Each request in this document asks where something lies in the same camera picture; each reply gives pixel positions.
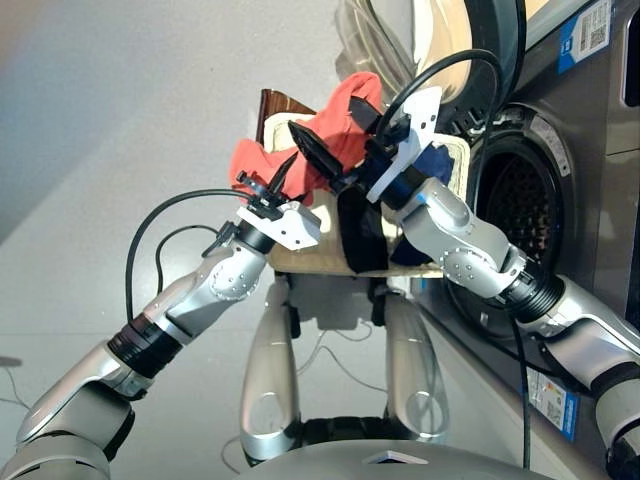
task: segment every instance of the black joint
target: black joint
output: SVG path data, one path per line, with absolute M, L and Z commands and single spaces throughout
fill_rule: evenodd
M 397 145 L 409 136 L 411 131 L 411 116 L 403 115 L 382 135 L 385 145 Z
M 236 232 L 236 239 L 246 243 L 254 250 L 262 254 L 267 254 L 271 251 L 276 241 L 271 237 L 268 237 L 249 222 L 242 220 L 238 225 Z
M 107 345 L 132 370 L 147 378 L 155 377 L 182 350 L 177 340 L 143 314 L 125 325 Z
M 413 165 L 398 175 L 382 192 L 382 201 L 393 210 L 400 210 L 415 194 L 427 177 Z
M 640 379 L 640 365 L 635 362 L 620 363 L 593 379 L 591 393 L 595 399 L 599 399 L 612 387 L 635 379 Z
M 560 277 L 548 274 L 530 260 L 517 282 L 507 287 L 500 296 L 507 311 L 521 323 L 539 319 L 553 307 L 564 293 Z
M 379 417 L 336 417 L 307 420 L 303 427 L 303 445 L 339 440 L 398 438 L 391 422 Z
M 364 133 L 372 135 L 378 128 L 378 122 L 382 115 L 376 108 L 360 97 L 351 97 L 349 99 L 349 113 L 356 124 L 364 131 Z
M 640 478 L 640 455 L 624 439 L 618 439 L 607 452 L 607 473 L 616 480 Z

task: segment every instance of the red garment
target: red garment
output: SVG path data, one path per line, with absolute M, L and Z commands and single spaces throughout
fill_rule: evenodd
M 299 123 L 311 128 L 322 138 L 329 151 L 349 170 L 364 158 L 364 143 L 368 137 L 351 118 L 349 100 L 352 96 L 360 97 L 379 108 L 381 89 L 377 75 L 369 72 L 354 73 L 333 91 L 324 110 L 309 121 Z M 266 153 L 259 143 L 249 139 L 241 140 L 231 158 L 229 181 L 233 188 L 248 191 L 247 187 L 236 182 L 236 176 L 241 170 L 248 174 L 255 173 L 268 182 L 278 167 L 296 151 L 297 147 L 291 147 L 281 152 Z M 282 191 L 289 198 L 296 198 L 313 189 L 324 188 L 326 184 L 326 180 L 298 153 L 287 173 Z M 305 204 L 311 203 L 311 200 L 311 195 L 307 195 Z

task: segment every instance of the white cable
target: white cable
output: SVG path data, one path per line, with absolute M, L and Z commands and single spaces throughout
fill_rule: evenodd
M 222 460 L 222 463 L 224 464 L 225 467 L 227 467 L 236 475 L 240 474 L 240 470 L 238 470 L 233 465 L 231 465 L 231 463 L 229 463 L 229 460 L 227 460 L 227 457 L 225 456 L 225 452 L 227 451 L 227 448 L 231 446 L 232 443 L 237 442 L 238 440 L 240 440 L 240 435 L 236 435 L 235 437 L 230 438 L 224 443 L 224 445 L 222 446 L 222 449 L 220 450 L 220 460 Z
M 360 338 L 350 337 L 350 336 L 345 335 L 344 333 L 339 332 L 337 330 L 325 330 L 320 335 L 318 335 L 318 339 L 316 340 L 316 343 L 313 346 L 313 350 L 311 351 L 311 354 L 309 355 L 309 358 L 307 358 L 307 360 L 305 360 L 302 363 L 302 365 L 300 366 L 300 368 L 298 368 L 298 370 L 297 370 L 298 376 L 304 374 L 307 370 L 309 370 L 309 368 L 311 368 L 313 366 L 313 363 L 316 360 L 316 358 L 318 357 L 318 354 L 320 353 L 320 351 L 325 350 L 331 356 L 333 361 L 336 362 L 338 367 L 340 367 L 340 369 L 345 373 L 345 375 L 347 375 L 351 380 L 353 380 L 354 382 L 362 385 L 363 387 L 370 388 L 371 390 L 387 393 L 387 390 L 385 388 L 377 387 L 375 385 L 371 385 L 370 383 L 367 383 L 367 382 L 357 378 L 353 373 L 351 373 L 347 369 L 347 367 L 344 366 L 344 364 L 338 359 L 337 355 L 334 353 L 333 350 L 331 350 L 331 348 L 327 347 L 326 345 L 321 345 L 322 339 L 324 338 L 324 336 L 329 331 L 333 331 L 333 332 L 337 333 L 342 338 L 344 338 L 344 339 L 346 339 L 346 340 L 348 340 L 350 342 L 362 342 L 364 340 L 367 340 L 369 337 L 371 337 L 371 335 L 373 335 L 373 327 L 371 325 L 369 325 L 365 321 L 362 321 L 361 324 L 366 326 L 369 329 L 369 331 L 367 332 L 366 335 L 364 335 L 363 337 L 360 337 Z
M 27 405 L 27 403 L 24 400 L 22 400 L 22 398 L 20 398 L 20 395 L 18 395 L 18 389 L 16 387 L 16 381 L 13 378 L 13 373 L 11 373 L 11 370 L 9 370 L 9 368 L 7 367 L 3 367 L 3 369 L 5 372 L 7 372 L 7 375 L 9 376 L 9 381 L 11 382 L 11 389 L 13 390 L 13 396 L 15 397 L 15 400 L 11 400 L 8 398 L 0 398 L 0 401 L 20 405 L 21 407 L 24 407 L 27 410 L 30 410 L 31 407 Z

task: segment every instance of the robotic arm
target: robotic arm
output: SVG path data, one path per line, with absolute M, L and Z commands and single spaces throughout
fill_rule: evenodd
M 146 395 L 183 347 L 254 290 L 276 241 L 291 249 L 317 244 L 320 220 L 277 194 L 278 178 L 292 161 L 270 186 L 244 176 L 256 195 L 238 210 L 237 226 L 223 227 L 198 269 L 169 285 L 36 402 L 0 479 L 110 478 L 108 461 L 133 425 L 131 402 Z
M 406 100 L 405 115 L 392 128 L 389 136 L 399 137 L 400 145 L 372 137 L 359 171 L 328 177 L 329 184 L 354 186 L 370 201 L 381 200 L 394 211 L 407 240 L 429 255 L 447 279 L 496 300 L 522 330 L 537 337 L 560 366 L 559 373 L 578 380 L 596 398 L 609 474 L 640 478 L 640 335 L 570 279 L 544 272 L 438 179 L 426 178 L 406 160 L 428 144 L 428 132 L 420 137 L 429 121 L 435 123 L 437 102 L 423 92 Z M 351 112 L 365 131 L 379 121 L 375 109 L 355 97 Z M 336 171 L 339 162 L 321 139 L 292 122 L 289 128 L 318 171 Z M 397 163 L 403 166 L 398 169 Z
M 413 112 L 401 141 L 424 129 L 420 109 Z M 407 239 L 431 256 L 448 279 L 502 303 L 520 328 L 538 336 L 566 373 L 597 397 L 596 420 L 613 476 L 625 478 L 640 468 L 637 332 L 571 280 L 543 272 L 500 230 L 475 217 L 410 160 L 386 174 L 397 161 L 392 162 L 396 145 L 372 137 L 363 166 L 342 175 L 340 163 L 313 132 L 296 124 L 290 128 L 306 159 L 334 190 L 353 185 L 371 201 L 381 199 L 395 212 Z M 410 156 L 424 147 L 428 136 L 411 134 L 409 141 L 413 146 L 402 151 Z M 108 460 L 133 424 L 130 402 L 146 394 L 156 374 L 184 346 L 251 293 L 275 242 L 290 249 L 317 243 L 318 219 L 278 195 L 287 168 L 285 164 L 269 186 L 242 177 L 257 194 L 239 210 L 239 224 L 227 224 L 196 271 L 166 288 L 36 403 L 18 433 L 18 452 L 0 480 L 109 478 Z

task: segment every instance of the dark blue cloth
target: dark blue cloth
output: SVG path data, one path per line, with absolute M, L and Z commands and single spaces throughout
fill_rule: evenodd
M 429 145 L 422 151 L 413 166 L 416 167 L 420 173 L 427 177 L 436 177 L 445 185 L 448 185 L 451 181 L 453 158 L 451 158 L 449 150 L 444 145 L 438 148 Z
M 445 146 L 435 148 L 429 145 L 425 148 L 418 159 L 413 164 L 420 173 L 428 177 L 436 177 L 445 185 L 451 180 L 453 172 L 453 158 L 449 155 L 449 150 Z M 402 238 L 396 246 L 390 260 L 397 265 L 413 267 L 428 263 L 431 258 L 417 250 L 406 238 Z

